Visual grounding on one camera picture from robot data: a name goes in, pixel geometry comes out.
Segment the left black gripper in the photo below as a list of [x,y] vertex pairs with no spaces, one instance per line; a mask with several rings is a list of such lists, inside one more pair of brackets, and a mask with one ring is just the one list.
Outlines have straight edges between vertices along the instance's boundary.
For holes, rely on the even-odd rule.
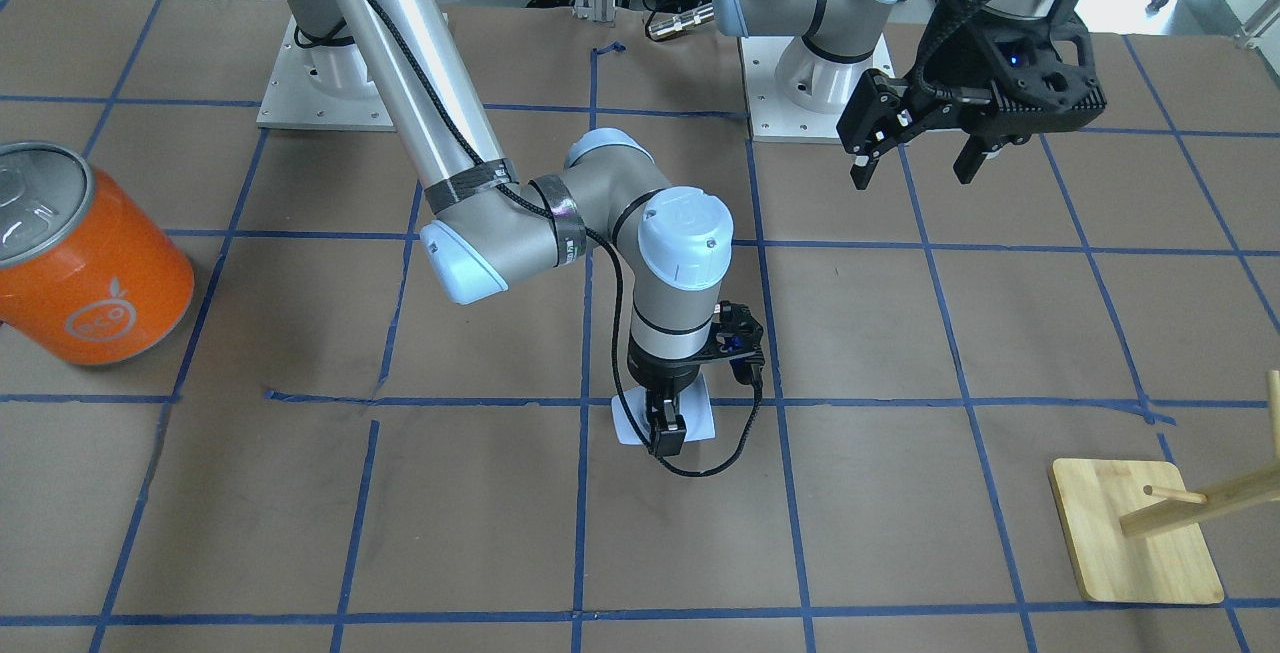
[[[1075,12],[1079,0],[1052,0],[1046,18],[1061,19]],[[934,51],[924,52],[933,38],[943,32],[970,0],[940,0],[916,50],[915,68],[924,70],[924,82],[934,88],[964,93],[968,102],[941,100],[908,78],[892,78],[884,70],[863,70],[852,96],[838,117],[836,132],[842,147],[852,157],[850,178],[859,191],[869,187],[881,157],[901,143],[908,143],[929,131],[960,128],[968,134],[955,157],[954,172],[961,184],[970,184],[987,160],[1006,143],[1027,143],[1030,131],[1025,125],[991,123],[984,111],[993,102],[989,82],[991,65],[986,61],[983,26],[988,20],[1021,20],[984,9],[955,29]]]

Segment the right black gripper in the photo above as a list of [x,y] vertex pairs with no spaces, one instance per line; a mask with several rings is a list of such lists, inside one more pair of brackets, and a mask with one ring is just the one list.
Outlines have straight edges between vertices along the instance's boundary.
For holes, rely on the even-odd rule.
[[632,379],[644,389],[650,403],[650,448],[657,458],[681,453],[687,426],[680,411],[678,394],[699,374],[701,362],[709,360],[716,343],[710,338],[690,356],[668,360],[650,353],[635,338],[628,338],[627,369]]

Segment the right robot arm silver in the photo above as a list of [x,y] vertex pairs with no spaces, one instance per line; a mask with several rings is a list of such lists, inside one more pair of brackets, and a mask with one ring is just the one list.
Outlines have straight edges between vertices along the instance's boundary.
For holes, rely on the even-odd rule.
[[627,367],[612,401],[618,439],[659,458],[712,439],[701,365],[753,351],[719,301],[732,259],[728,207],[676,187],[650,152],[614,128],[572,143],[558,174],[521,183],[503,152],[436,0],[287,0],[300,44],[353,52],[416,166],[433,220],[420,237],[460,305],[504,292],[604,248],[634,277]]

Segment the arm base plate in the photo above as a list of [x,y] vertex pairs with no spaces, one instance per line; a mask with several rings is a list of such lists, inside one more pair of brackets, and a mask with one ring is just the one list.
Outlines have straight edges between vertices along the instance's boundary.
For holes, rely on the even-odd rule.
[[840,143],[836,124],[863,70],[893,73],[884,38],[854,64],[812,52],[800,37],[741,38],[751,137],[759,142]]
[[289,20],[260,102],[265,129],[393,132],[394,123],[355,46],[298,47]]

